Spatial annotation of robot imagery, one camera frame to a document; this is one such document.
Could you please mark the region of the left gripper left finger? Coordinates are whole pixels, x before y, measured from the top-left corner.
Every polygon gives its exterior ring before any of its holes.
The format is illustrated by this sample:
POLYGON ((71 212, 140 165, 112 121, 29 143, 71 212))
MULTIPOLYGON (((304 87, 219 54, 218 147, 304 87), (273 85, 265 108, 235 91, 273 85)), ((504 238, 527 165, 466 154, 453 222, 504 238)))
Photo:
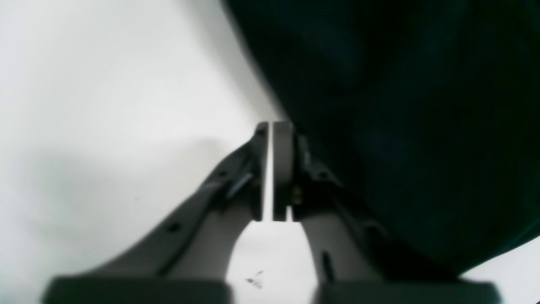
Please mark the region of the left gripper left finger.
POLYGON ((201 186, 123 254, 83 274, 56 277, 44 304, 230 304, 225 282, 237 239, 262 220, 266 122, 201 186))

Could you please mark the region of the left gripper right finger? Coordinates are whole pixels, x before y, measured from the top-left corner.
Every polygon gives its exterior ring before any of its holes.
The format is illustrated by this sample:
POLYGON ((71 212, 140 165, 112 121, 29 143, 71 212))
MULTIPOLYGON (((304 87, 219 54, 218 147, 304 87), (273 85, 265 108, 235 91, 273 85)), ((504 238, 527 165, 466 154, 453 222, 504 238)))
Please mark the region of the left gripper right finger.
POLYGON ((274 122, 273 219, 300 223, 314 304, 501 304, 494 284, 462 280, 390 233, 289 122, 274 122))

